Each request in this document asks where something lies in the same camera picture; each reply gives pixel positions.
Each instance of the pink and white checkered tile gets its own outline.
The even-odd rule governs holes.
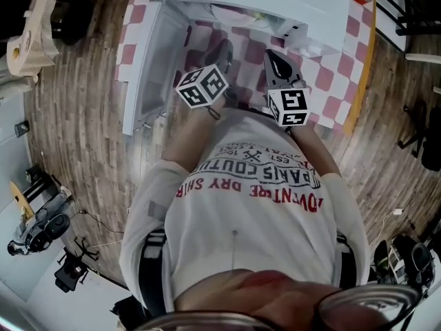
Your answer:
[[[137,36],[143,16],[151,0],[130,0],[124,18],[117,54],[117,81],[130,81],[131,67],[138,43]],[[283,48],[283,39],[246,28],[229,27],[220,23],[196,21],[189,28],[182,65],[176,81],[193,67],[199,67],[207,51],[228,38],[234,47],[229,80],[240,100],[265,106],[265,71],[263,56],[267,48],[284,52],[297,62],[311,90],[310,121],[341,130],[358,90],[367,56],[373,25],[373,3],[364,6],[351,0],[343,51],[311,59],[303,58]]]

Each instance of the black and white marker cube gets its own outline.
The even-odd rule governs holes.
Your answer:
[[[281,127],[305,125],[309,114],[309,88],[268,91],[268,106]]]
[[[190,108],[199,108],[213,104],[228,86],[222,72],[213,64],[183,75],[176,91]]]

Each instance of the floor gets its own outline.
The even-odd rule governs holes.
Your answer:
[[[122,120],[125,85],[113,81],[116,49],[128,0],[95,0],[89,33],[74,47],[59,44],[53,68],[44,68],[37,87],[25,96],[31,125],[32,159],[74,194],[72,210],[87,210],[115,232],[123,231],[126,209],[143,173],[161,154],[163,126],[143,128],[125,137]],[[412,52],[441,54],[441,38],[416,37]],[[432,87],[441,83],[441,66],[408,62],[377,36],[371,76],[362,112],[351,136],[316,126],[355,194],[369,241],[376,239],[383,217],[415,198],[402,216],[390,217],[382,231],[389,238],[409,231],[409,220],[421,233],[441,204],[441,174],[425,170],[411,149],[397,147],[412,133],[402,111],[419,97],[429,109],[441,105]],[[186,111],[176,102],[175,119]],[[172,126],[165,137],[169,137]],[[118,266],[122,239],[92,217],[77,214],[65,236],[73,248],[75,236],[86,237],[100,251],[88,261],[107,277],[123,283]]]

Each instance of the cabinet door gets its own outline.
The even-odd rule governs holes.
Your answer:
[[[128,135],[165,111],[189,25],[163,2],[151,3],[145,13],[125,100],[123,133]]]

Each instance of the white t-shirt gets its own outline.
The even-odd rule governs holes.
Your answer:
[[[369,246],[356,202],[337,174],[319,177],[271,119],[229,110],[195,171],[158,162],[135,195],[121,248],[125,282],[142,301],[146,236],[164,227],[163,288],[173,300],[233,269],[277,270],[297,281],[336,284],[337,231],[367,282]]]

